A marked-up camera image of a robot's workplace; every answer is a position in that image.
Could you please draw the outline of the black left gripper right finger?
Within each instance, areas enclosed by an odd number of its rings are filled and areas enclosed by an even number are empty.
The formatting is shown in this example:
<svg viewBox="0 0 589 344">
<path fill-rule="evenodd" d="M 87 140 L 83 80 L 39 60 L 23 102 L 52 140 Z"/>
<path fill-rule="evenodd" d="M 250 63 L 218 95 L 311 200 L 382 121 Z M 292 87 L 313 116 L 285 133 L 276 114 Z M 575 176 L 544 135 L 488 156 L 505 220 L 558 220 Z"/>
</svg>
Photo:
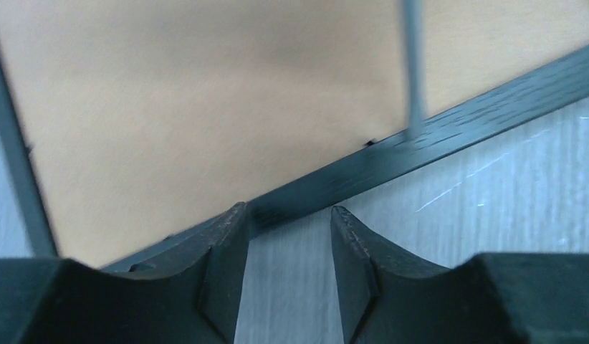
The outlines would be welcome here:
<svg viewBox="0 0 589 344">
<path fill-rule="evenodd" d="M 346 343 L 589 343 L 589 254 L 481 253 L 449 269 L 331 211 Z"/>
</svg>

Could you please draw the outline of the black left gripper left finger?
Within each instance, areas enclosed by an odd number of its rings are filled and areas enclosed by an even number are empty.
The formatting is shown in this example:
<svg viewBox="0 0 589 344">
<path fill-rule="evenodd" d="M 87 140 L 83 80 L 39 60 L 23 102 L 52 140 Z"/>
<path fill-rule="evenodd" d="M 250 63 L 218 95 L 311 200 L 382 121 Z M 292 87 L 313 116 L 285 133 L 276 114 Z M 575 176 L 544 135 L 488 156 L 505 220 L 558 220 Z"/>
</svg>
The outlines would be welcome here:
<svg viewBox="0 0 589 344">
<path fill-rule="evenodd" d="M 0 343 L 232 343 L 249 227 L 239 202 L 127 272 L 0 259 Z"/>
</svg>

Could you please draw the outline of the black picture frame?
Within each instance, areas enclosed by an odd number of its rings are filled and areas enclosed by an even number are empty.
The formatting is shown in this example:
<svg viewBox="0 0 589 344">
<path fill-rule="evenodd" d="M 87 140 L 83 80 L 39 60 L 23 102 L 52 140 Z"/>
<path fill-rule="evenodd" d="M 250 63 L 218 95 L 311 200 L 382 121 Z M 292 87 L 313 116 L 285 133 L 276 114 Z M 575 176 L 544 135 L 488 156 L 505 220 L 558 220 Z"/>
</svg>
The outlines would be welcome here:
<svg viewBox="0 0 589 344">
<path fill-rule="evenodd" d="M 399 1 L 0 1 L 42 230 L 100 267 L 237 201 L 273 227 L 589 91 L 589 1 L 421 5 L 407 144 Z"/>
</svg>

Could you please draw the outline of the yellow handled screwdriver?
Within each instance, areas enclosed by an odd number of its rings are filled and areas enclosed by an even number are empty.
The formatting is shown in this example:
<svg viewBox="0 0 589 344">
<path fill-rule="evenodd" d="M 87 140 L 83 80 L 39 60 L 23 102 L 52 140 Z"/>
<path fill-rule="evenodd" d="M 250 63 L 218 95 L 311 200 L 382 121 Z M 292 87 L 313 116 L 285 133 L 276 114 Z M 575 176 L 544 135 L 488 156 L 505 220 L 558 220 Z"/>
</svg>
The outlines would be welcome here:
<svg viewBox="0 0 589 344">
<path fill-rule="evenodd" d="M 417 0 L 401 2 L 408 73 L 408 127 L 405 133 L 409 141 L 417 139 L 422 133 L 426 112 L 422 3 Z"/>
</svg>

